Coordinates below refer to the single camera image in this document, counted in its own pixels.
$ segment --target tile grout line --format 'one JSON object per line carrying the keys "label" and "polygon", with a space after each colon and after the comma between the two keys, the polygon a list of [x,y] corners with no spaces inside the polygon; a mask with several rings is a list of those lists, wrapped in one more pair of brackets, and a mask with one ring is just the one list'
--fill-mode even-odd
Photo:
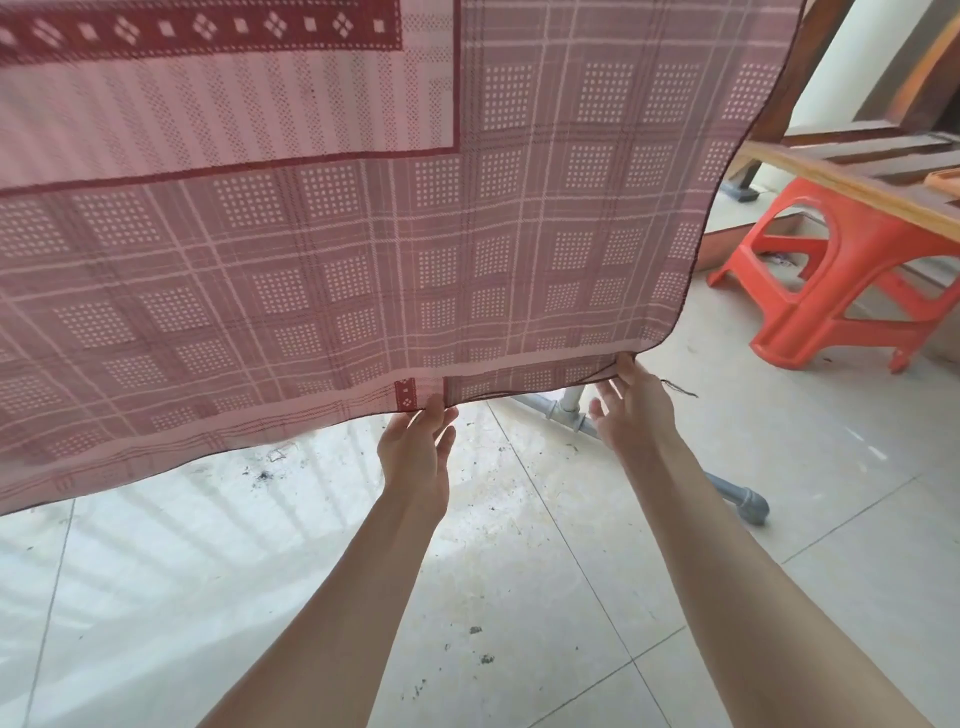
{"label": "tile grout line", "polygon": [[638,664],[636,663],[636,659],[633,659],[633,663],[634,663],[634,669],[636,670],[636,674],[639,675],[639,676],[640,676],[640,680],[643,681],[643,687],[646,688],[646,689],[647,689],[647,692],[650,693],[650,697],[652,697],[652,698],[654,699],[654,705],[657,706],[657,710],[659,710],[659,711],[660,711],[660,714],[663,716],[663,722],[666,723],[666,728],[672,728],[672,726],[670,725],[670,720],[669,720],[669,718],[667,718],[666,713],[663,711],[663,708],[660,707],[660,701],[657,700],[657,696],[654,695],[654,692],[653,692],[652,690],[650,690],[650,686],[647,685],[647,679],[646,679],[645,677],[643,677],[643,673],[640,671],[640,665],[638,665]]}
{"label": "tile grout line", "polygon": [[898,485],[896,488],[894,488],[892,491],[890,491],[890,493],[888,493],[888,494],[886,494],[886,495],[884,495],[884,496],[880,496],[880,497],[879,497],[877,500],[875,500],[873,503],[870,503],[870,504],[868,504],[868,505],[865,505],[863,508],[861,508],[859,511],[857,511],[856,513],[854,513],[852,516],[850,516],[850,517],[849,517],[848,519],[846,519],[845,521],[843,521],[843,522],[841,522],[841,523],[837,523],[833,528],[831,528],[831,529],[830,529],[827,533],[825,533],[823,536],[820,536],[819,538],[814,539],[814,540],[811,541],[809,544],[807,544],[806,546],[804,546],[803,548],[801,548],[799,551],[797,551],[797,552],[794,553],[794,554],[791,554],[790,556],[788,556],[787,558],[785,558],[783,561],[781,561],[781,562],[780,562],[780,568],[782,569],[782,568],[785,567],[787,564],[789,564],[791,561],[793,561],[795,558],[797,558],[798,556],[800,556],[800,554],[804,553],[806,550],[808,550],[808,549],[811,548],[812,546],[816,546],[817,544],[819,544],[821,541],[823,541],[827,536],[829,536],[829,535],[830,535],[831,533],[833,533],[834,531],[837,531],[837,530],[839,530],[840,528],[843,528],[845,525],[847,525],[847,523],[849,523],[849,522],[852,521],[853,519],[859,518],[859,517],[862,516],[864,513],[866,513],[867,511],[869,511],[871,508],[873,508],[875,505],[880,504],[881,502],[883,502],[884,500],[886,500],[888,497],[892,496],[894,493],[896,493],[896,492],[899,491],[900,489],[905,488],[906,486],[910,485],[910,483],[918,480],[919,478],[920,478],[919,475],[914,475],[913,477],[911,477],[910,479],[906,480],[905,482],[902,482],[900,485]]}
{"label": "tile grout line", "polygon": [[657,642],[651,644],[649,647],[647,647],[645,650],[643,650],[640,654],[638,654],[636,657],[634,657],[634,662],[636,662],[637,660],[639,660],[641,657],[643,657],[645,654],[647,654],[647,652],[649,652],[650,650],[652,650],[652,649],[657,649],[657,647],[659,647],[661,644],[665,643],[667,640],[669,640],[669,639],[670,639],[671,637],[673,637],[674,635],[679,635],[679,634],[680,634],[681,632],[683,632],[685,629],[686,629],[686,624],[684,624],[683,627],[678,627],[678,628],[675,629],[673,632],[671,632],[671,633],[668,634],[666,637],[664,637],[662,640],[658,640]]}
{"label": "tile grout line", "polygon": [[[603,610],[604,616],[607,618],[607,621],[610,623],[610,627],[613,629],[614,635],[616,635],[616,638],[617,638],[618,640],[620,640],[620,644],[623,645],[623,649],[624,649],[624,651],[627,653],[627,657],[630,658],[630,662],[633,662],[635,658],[633,657],[633,655],[630,654],[630,647],[627,646],[627,643],[624,641],[623,637],[621,637],[620,631],[616,628],[616,625],[613,623],[613,619],[611,619],[610,613],[607,611],[607,607],[604,606],[603,601],[600,599],[600,595],[597,593],[596,589],[593,588],[593,584],[590,583],[590,579],[589,579],[589,577],[587,576],[587,573],[584,571],[583,566],[580,564],[580,559],[578,559],[578,558],[577,558],[577,554],[575,554],[575,553],[573,552],[573,548],[570,546],[570,542],[566,539],[566,536],[564,535],[563,530],[560,528],[560,524],[557,523],[557,519],[554,518],[553,513],[550,511],[550,507],[546,504],[546,501],[543,499],[543,495],[540,493],[540,490],[537,488],[537,484],[534,482],[534,479],[530,476],[530,473],[527,472],[527,466],[524,464],[523,460],[520,458],[520,453],[516,451],[516,447],[514,447],[514,442],[513,442],[513,440],[510,439],[510,435],[507,434],[507,430],[505,430],[505,429],[503,428],[503,424],[500,422],[500,418],[498,418],[498,417],[496,416],[496,412],[493,411],[493,408],[490,406],[490,403],[489,403],[489,402],[487,402],[487,409],[490,410],[490,413],[493,415],[493,421],[496,422],[496,426],[498,426],[498,427],[500,428],[500,432],[503,433],[504,439],[505,439],[505,440],[507,441],[507,443],[510,445],[510,450],[513,452],[514,457],[516,458],[516,462],[519,463],[520,469],[523,470],[523,474],[526,475],[526,476],[527,476],[527,480],[530,481],[530,487],[534,489],[534,493],[537,494],[537,497],[540,499],[540,502],[543,504],[543,509],[547,512],[547,515],[550,517],[550,521],[552,521],[553,524],[554,524],[554,526],[557,528],[557,533],[559,533],[559,534],[560,534],[560,538],[562,538],[562,539],[564,540],[564,545],[566,546],[566,550],[568,550],[568,551],[570,552],[570,556],[573,557],[573,563],[577,565],[577,569],[579,569],[579,570],[580,570],[580,573],[584,576],[584,581],[587,582],[587,586],[589,586],[589,587],[590,587],[590,591],[593,592],[593,598],[597,600],[597,604],[599,604],[599,605],[600,605],[600,609]],[[680,632],[682,629],[685,629],[685,626],[684,626],[684,627],[681,627],[680,629],[678,629],[677,632]],[[669,640],[671,637],[673,637],[673,635],[677,634],[677,632],[674,632],[673,634],[668,635],[667,637],[663,638],[663,640],[660,640],[660,642],[657,643],[657,644],[662,643],[664,640]],[[648,650],[644,650],[644,651],[641,652],[640,654],[642,655],[642,654],[644,654],[645,652],[647,652]],[[623,668],[623,667],[618,667],[618,668],[617,668],[616,670],[614,670],[613,672],[618,672],[618,671],[621,670],[622,668]],[[599,685],[601,682],[603,682],[603,681],[606,680],[608,677],[610,677],[610,675],[607,675],[606,677],[601,678],[600,680],[598,680],[596,683],[594,683],[593,685],[591,685],[591,686],[590,686],[589,688],[587,688],[586,690],[577,693],[576,695],[574,695],[573,697],[571,697],[569,700],[567,700],[565,703],[563,703],[562,705],[558,706],[558,707],[555,708],[553,711],[551,711],[550,713],[548,713],[546,716],[544,716],[544,717],[540,718],[540,720],[537,720],[536,722],[532,723],[532,724],[529,726],[529,728],[533,728],[534,725],[536,725],[537,723],[539,723],[541,720],[544,720],[544,719],[546,719],[547,717],[553,715],[554,713],[556,713],[557,711],[559,711],[559,710],[560,710],[564,705],[566,705],[567,703],[569,703],[569,702],[571,702],[571,701],[573,701],[573,700],[576,700],[578,697],[580,697],[580,695],[584,694],[584,692],[587,692],[588,690],[590,690],[590,689],[593,688],[594,686]],[[650,692],[650,688],[649,688],[649,686],[647,686],[647,681],[646,681],[646,680],[643,680],[643,685],[647,687],[647,692]],[[669,725],[670,725],[670,722],[666,719],[666,714],[663,712],[663,709],[660,707],[660,703],[659,703],[659,702],[657,701],[657,699],[654,697],[654,694],[653,694],[652,692],[650,692],[650,696],[654,698],[654,703],[657,705],[657,709],[660,711],[660,715],[663,716],[663,720],[666,722],[667,726],[669,726]]]}
{"label": "tile grout line", "polygon": [[565,700],[563,703],[561,703],[560,705],[558,705],[556,708],[554,708],[552,711],[550,711],[550,712],[549,712],[548,714],[546,714],[545,716],[541,716],[541,717],[537,718],[534,722],[532,722],[530,725],[528,725],[527,728],[534,728],[534,726],[537,725],[538,723],[543,723],[545,720],[547,720],[547,719],[548,719],[550,716],[552,716],[554,713],[556,713],[557,711],[561,710],[562,708],[564,708],[564,707],[566,707],[567,705],[569,705],[570,703],[572,703],[574,700],[576,700],[578,697],[580,697],[581,695],[583,695],[585,692],[588,692],[588,691],[593,690],[594,688],[596,688],[598,685],[600,685],[600,683],[602,683],[602,682],[603,682],[604,680],[606,680],[607,678],[613,677],[617,672],[619,672],[619,671],[620,671],[621,669],[623,669],[624,667],[627,667],[631,662],[633,662],[633,660],[628,660],[628,661],[625,662],[623,665],[621,665],[620,667],[618,667],[617,669],[615,669],[613,672],[610,672],[610,673],[604,675],[604,676],[601,677],[599,680],[597,680],[595,683],[593,683],[593,685],[589,686],[588,688],[584,688],[583,690],[581,690],[580,692],[578,692],[578,693],[577,693],[576,695],[574,695],[573,697]]}
{"label": "tile grout line", "polygon": [[60,560],[57,563],[57,575],[54,577],[54,588],[50,594],[50,605],[47,607],[47,620],[43,624],[43,636],[40,638],[40,650],[36,655],[36,668],[34,669],[34,682],[30,686],[30,697],[27,698],[27,710],[23,714],[23,728],[30,725],[30,713],[34,709],[34,697],[36,696],[36,685],[40,680],[40,666],[43,664],[43,653],[47,646],[47,636],[50,634],[50,619],[54,614],[54,603],[57,601],[57,587],[60,585],[60,572],[63,570],[63,557],[66,555],[66,544],[70,539],[70,526],[73,525],[73,513],[77,507],[77,500],[73,498],[70,501],[70,517],[66,522],[66,529],[63,531],[63,546],[60,548]]}
{"label": "tile grout line", "polygon": [[503,425],[500,423],[499,418],[497,418],[496,412],[493,411],[493,408],[490,407],[489,404],[487,405],[487,408],[490,410],[491,414],[493,415],[493,420],[496,422],[496,426],[498,426],[500,428],[500,432],[503,433],[503,437],[510,444],[510,450],[513,452],[514,457],[516,458],[516,462],[519,463],[520,469],[523,470],[523,474],[526,475],[527,480],[530,482],[530,487],[534,489],[534,493],[536,493],[537,497],[540,499],[540,503],[542,503],[543,509],[546,511],[547,515],[550,517],[550,521],[553,522],[554,527],[557,529],[557,533],[559,533],[560,538],[564,540],[564,546],[566,546],[566,550],[570,552],[570,556],[573,557],[573,563],[577,565],[577,569],[579,569],[580,573],[584,576],[584,580],[587,582],[587,586],[589,586],[590,591],[593,592],[593,598],[597,600],[597,604],[600,605],[600,609],[603,610],[604,616],[607,618],[607,621],[610,623],[610,626],[613,628],[613,633],[616,635],[616,638],[620,640],[620,644],[623,645],[624,650],[626,650],[627,657],[631,657],[630,648],[627,646],[627,643],[623,641],[623,638],[620,637],[619,630],[617,630],[616,625],[613,623],[613,620],[610,619],[610,614],[608,614],[607,608],[603,605],[603,602],[600,600],[600,595],[597,593],[597,591],[593,588],[593,585],[590,583],[590,579],[587,576],[587,573],[584,571],[583,566],[581,566],[580,564],[580,559],[577,558],[577,554],[575,554],[573,552],[573,548],[570,547],[569,541],[566,539],[564,532],[561,530],[560,524],[557,523],[557,519],[553,517],[553,513],[551,513],[550,511],[550,507],[546,504],[546,501],[543,499],[543,496],[540,494],[540,490],[537,488],[537,484],[534,483],[534,479],[530,477],[530,474],[527,472],[527,466],[524,465],[523,460],[520,459],[520,453],[516,451],[516,448],[514,447],[514,443],[511,441],[510,436],[507,435],[507,431],[503,428]]}

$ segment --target wooden beam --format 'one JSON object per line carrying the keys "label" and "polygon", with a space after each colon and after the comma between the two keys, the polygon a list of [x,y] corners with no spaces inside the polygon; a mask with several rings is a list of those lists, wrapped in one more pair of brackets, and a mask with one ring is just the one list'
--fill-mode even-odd
{"label": "wooden beam", "polygon": [[853,0],[817,0],[807,6],[786,66],[750,131],[753,141],[780,141],[813,72],[836,36]]}
{"label": "wooden beam", "polygon": [[804,148],[804,154],[817,159],[829,159],[837,164],[857,164],[912,153],[931,154],[953,149],[952,142],[929,136],[895,136],[891,139],[864,139],[839,144],[820,144]]}
{"label": "wooden beam", "polygon": [[903,136],[903,132],[896,124],[891,124],[884,119],[870,119],[852,121],[849,124],[794,127],[783,135],[783,146],[805,147],[812,144],[888,139],[893,136]]}
{"label": "wooden beam", "polygon": [[929,132],[960,87],[960,12],[944,28],[897,91],[884,114],[902,129]]}

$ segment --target right hand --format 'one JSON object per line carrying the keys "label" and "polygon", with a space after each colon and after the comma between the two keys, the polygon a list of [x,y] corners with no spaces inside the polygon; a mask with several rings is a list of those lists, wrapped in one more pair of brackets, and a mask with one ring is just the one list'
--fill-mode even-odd
{"label": "right hand", "polygon": [[589,415],[600,439],[617,454],[637,448],[659,449],[680,440],[670,395],[660,380],[628,353],[617,355],[616,376],[598,381],[596,387],[603,403],[593,399]]}

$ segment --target wooden table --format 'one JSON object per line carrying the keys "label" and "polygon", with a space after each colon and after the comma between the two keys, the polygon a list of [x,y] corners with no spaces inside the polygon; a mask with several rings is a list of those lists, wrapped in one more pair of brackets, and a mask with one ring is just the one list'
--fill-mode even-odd
{"label": "wooden table", "polygon": [[924,185],[928,173],[960,167],[960,137],[855,122],[793,130],[778,144],[748,141],[740,153],[960,243],[960,201]]}

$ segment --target pink plaid cloth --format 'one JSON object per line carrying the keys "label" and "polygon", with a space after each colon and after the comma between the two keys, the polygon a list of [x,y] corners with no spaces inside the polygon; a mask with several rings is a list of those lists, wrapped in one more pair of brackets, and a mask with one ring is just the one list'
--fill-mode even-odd
{"label": "pink plaid cloth", "polygon": [[656,346],[801,0],[0,4],[0,513]]}

